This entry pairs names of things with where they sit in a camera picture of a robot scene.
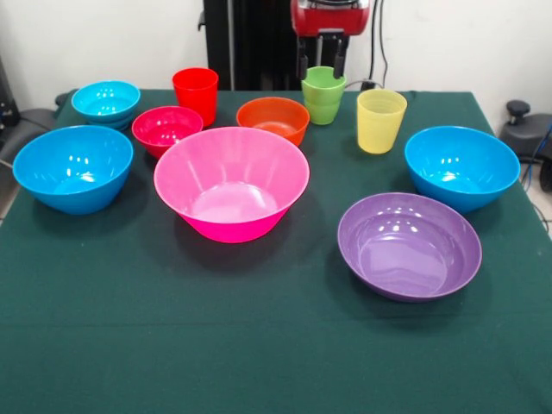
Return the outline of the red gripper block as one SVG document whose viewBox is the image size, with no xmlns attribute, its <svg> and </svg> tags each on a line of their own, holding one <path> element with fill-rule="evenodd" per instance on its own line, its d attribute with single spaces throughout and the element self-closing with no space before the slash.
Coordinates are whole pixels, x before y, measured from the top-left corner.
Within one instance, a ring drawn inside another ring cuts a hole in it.
<svg viewBox="0 0 552 414">
<path fill-rule="evenodd" d="M 291 1 L 292 28 L 297 35 L 297 75 L 306 78 L 308 70 L 305 38 L 319 35 L 360 35 L 371 13 L 371 1 Z M 333 77 L 340 79 L 348 49 L 348 37 L 336 38 Z"/>
</svg>

